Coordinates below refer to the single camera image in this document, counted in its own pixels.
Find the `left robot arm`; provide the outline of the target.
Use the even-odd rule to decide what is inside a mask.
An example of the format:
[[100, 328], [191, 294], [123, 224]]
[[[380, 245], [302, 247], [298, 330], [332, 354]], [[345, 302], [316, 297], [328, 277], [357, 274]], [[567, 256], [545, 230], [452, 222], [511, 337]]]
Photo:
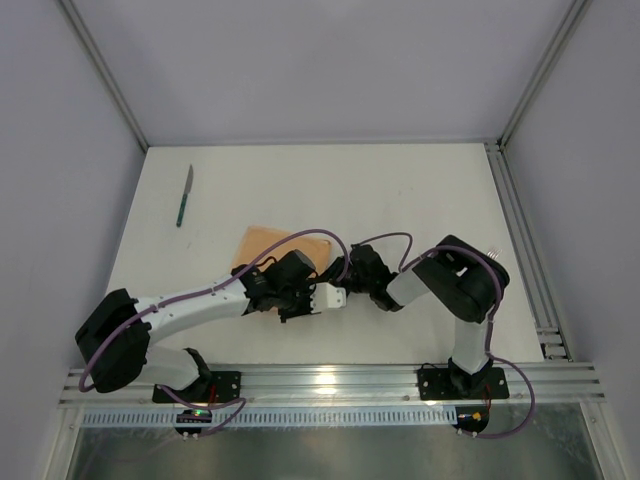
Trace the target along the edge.
[[184, 330], [221, 319], [272, 309], [284, 318], [311, 311], [313, 262], [292, 250], [266, 269], [243, 264], [212, 285], [178, 294], [132, 297], [108, 293], [75, 334], [86, 369], [79, 389], [111, 393], [135, 380], [175, 391], [209, 380], [193, 349], [159, 349], [157, 343]]

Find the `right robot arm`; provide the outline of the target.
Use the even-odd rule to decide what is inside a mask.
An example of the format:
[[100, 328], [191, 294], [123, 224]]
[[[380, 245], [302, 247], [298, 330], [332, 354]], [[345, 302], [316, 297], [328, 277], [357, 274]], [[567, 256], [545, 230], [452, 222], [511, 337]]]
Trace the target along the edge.
[[493, 317], [510, 284], [496, 259], [454, 235], [396, 272], [369, 245], [356, 244], [319, 280], [348, 294], [366, 294], [383, 311], [397, 312], [431, 294], [455, 317], [454, 349], [447, 370], [453, 390], [468, 398], [486, 388], [494, 364]]

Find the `orange cloth napkin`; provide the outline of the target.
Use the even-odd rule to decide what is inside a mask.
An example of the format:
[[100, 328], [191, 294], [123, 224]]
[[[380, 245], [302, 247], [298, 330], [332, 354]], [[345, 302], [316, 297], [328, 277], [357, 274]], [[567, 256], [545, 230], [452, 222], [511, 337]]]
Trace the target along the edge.
[[332, 253], [331, 239], [325, 234], [293, 232], [264, 226], [250, 226], [245, 230], [231, 263], [231, 275], [237, 276], [246, 265], [257, 259], [256, 264], [264, 271], [275, 260], [280, 260], [293, 250], [302, 252], [318, 273], [329, 264]]

